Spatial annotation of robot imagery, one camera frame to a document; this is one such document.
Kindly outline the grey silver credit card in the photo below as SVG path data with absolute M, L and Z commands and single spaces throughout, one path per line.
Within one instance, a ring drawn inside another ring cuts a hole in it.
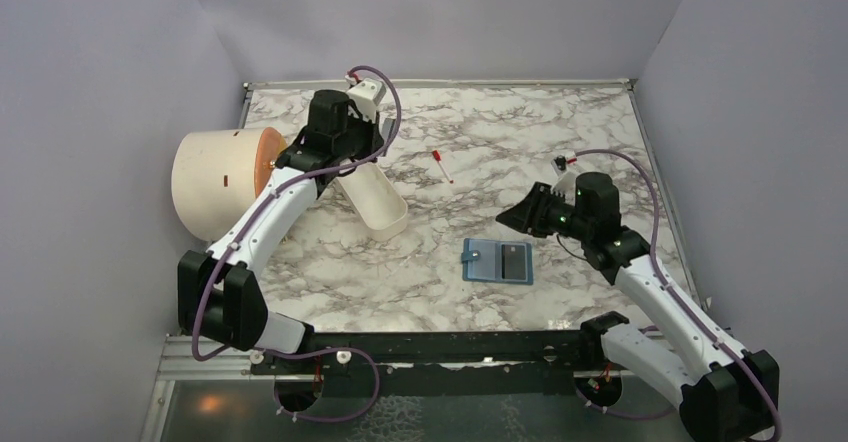
M 395 125 L 395 118 L 387 117 L 382 121 L 382 125 L 380 127 L 380 135 L 383 139 L 383 143 L 378 152 L 379 157 L 383 157 L 387 153 L 388 148 L 391 145 L 392 134 L 394 132 Z

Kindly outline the blue leather card holder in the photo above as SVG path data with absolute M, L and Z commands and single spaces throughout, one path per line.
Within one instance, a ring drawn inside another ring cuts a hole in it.
M 502 279 L 501 246 L 503 244 L 524 244 L 527 246 L 528 278 L 526 281 L 508 281 Z M 466 238 L 463 241 L 460 261 L 464 281 L 514 285 L 532 285 L 534 282 L 532 245 L 527 242 Z

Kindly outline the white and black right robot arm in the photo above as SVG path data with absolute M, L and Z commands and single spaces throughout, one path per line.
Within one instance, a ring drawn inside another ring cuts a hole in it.
M 599 172 L 577 176 L 567 202 L 537 182 L 498 223 L 537 238 L 579 242 L 590 266 L 629 297 L 654 323 L 668 348 L 619 314 L 586 321 L 579 360 L 600 369 L 622 366 L 676 410 L 695 441 L 743 441 L 764 431 L 782 434 L 776 360 L 752 352 L 715 323 L 661 267 L 649 242 L 622 222 L 618 188 Z

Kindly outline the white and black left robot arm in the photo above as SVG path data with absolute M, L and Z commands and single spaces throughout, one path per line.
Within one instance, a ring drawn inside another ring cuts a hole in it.
M 373 161 L 383 149 L 378 106 L 384 84 L 367 79 L 346 91 L 314 93 L 307 122 L 277 157 L 269 181 L 236 224 L 204 252 L 188 251 L 177 267 L 178 316 L 192 336 L 196 359 L 202 337 L 223 348 L 276 351 L 285 369 L 313 363 L 311 326 L 272 312 L 258 278 L 300 216 L 340 172 Z

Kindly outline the white oblong plastic tray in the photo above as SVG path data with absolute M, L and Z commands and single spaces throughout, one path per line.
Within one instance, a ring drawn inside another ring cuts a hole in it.
M 372 240 L 385 242 L 408 225 L 408 205 L 375 163 L 363 164 L 335 179 Z

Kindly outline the small red white pen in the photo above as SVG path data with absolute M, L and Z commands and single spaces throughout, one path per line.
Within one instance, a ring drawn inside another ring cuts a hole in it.
M 443 174 L 444 178 L 446 179 L 446 181 L 449 184 L 453 184 L 454 178 L 451 176 L 451 174 L 448 172 L 448 170 L 444 166 L 444 162 L 443 162 L 443 158 L 441 156 L 441 153 L 438 150 L 433 150 L 431 152 L 431 155 L 432 155 L 433 159 L 435 160 L 435 162 L 436 162 L 438 168 L 440 169 L 441 173 Z

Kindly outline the cream cylinder with orange disc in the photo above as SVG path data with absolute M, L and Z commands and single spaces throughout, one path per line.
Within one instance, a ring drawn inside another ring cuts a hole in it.
M 286 147 L 272 127 L 187 134 L 171 172 L 172 200 L 184 227 L 204 242 L 225 235 L 267 185 Z

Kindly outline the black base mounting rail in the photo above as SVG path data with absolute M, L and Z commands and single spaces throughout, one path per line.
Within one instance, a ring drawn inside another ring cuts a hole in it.
M 579 330 L 316 333 L 298 359 L 265 353 L 252 365 L 287 392 L 331 398 L 571 395 L 575 377 L 609 363 Z

